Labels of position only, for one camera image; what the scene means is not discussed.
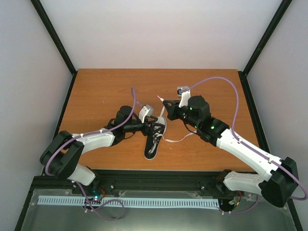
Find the white shoelace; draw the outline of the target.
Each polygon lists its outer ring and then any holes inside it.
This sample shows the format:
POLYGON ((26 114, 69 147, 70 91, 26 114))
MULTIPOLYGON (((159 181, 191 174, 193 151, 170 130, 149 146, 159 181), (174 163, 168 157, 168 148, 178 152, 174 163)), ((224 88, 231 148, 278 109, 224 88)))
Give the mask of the white shoelace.
POLYGON ((193 135, 196 133, 196 131, 190 131, 188 134, 186 134, 185 136, 183 136, 181 139, 177 139, 177 140, 172 140, 172 139, 168 139, 165 137, 165 132, 167 130, 167 120, 166 118, 163 116, 165 112, 165 108, 164 106, 162 107, 162 110, 159 114, 158 117, 160 117, 159 119, 159 123, 157 123, 157 125, 162 125, 163 126, 163 132, 161 134, 159 134, 158 136, 150 136, 150 146, 149 146, 149 150, 145 151, 145 156, 147 159, 154 159, 155 156, 157 155, 158 152, 158 146, 161 140, 169 142, 169 143, 177 143, 177 142, 181 142, 183 141, 185 138, 193 135))

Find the black white canvas sneaker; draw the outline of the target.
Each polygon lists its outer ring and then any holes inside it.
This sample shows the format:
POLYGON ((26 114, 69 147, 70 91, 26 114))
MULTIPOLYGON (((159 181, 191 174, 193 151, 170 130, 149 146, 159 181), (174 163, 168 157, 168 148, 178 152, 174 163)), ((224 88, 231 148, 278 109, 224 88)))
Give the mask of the black white canvas sneaker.
POLYGON ((146 145, 144 149, 144 157, 147 160, 155 159, 158 152, 158 145, 162 136, 164 135, 167 129, 167 121, 163 116, 159 116, 154 120, 150 121, 146 128, 146 145))

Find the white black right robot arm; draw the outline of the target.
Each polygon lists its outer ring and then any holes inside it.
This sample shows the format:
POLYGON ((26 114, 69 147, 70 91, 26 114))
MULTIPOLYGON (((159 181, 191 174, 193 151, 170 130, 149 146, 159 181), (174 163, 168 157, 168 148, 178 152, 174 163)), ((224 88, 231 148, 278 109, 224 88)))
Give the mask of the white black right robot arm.
POLYGON ((229 152, 256 172, 227 173, 222 182, 228 190, 262 195, 273 206, 284 207, 298 187, 297 165, 293 159, 273 156, 243 139, 211 115, 210 106, 202 96, 164 100, 163 105, 169 120, 179 119, 194 127, 200 139, 229 152))

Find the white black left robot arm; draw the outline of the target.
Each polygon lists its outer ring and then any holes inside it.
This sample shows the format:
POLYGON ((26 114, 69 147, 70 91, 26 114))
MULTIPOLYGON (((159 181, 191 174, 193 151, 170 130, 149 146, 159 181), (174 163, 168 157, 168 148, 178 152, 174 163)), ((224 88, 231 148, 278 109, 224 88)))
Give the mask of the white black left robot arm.
POLYGON ((90 134, 70 134, 61 131, 40 157, 48 175, 59 180, 77 181, 88 193, 96 193, 100 181, 88 167, 80 165, 80 157, 89 151, 111 147, 126 139, 127 133, 141 132, 147 138, 144 157, 152 160, 157 155, 159 142, 166 131, 167 122, 161 115, 152 115, 153 109, 145 105, 135 114, 130 106, 122 106, 107 126, 90 134))

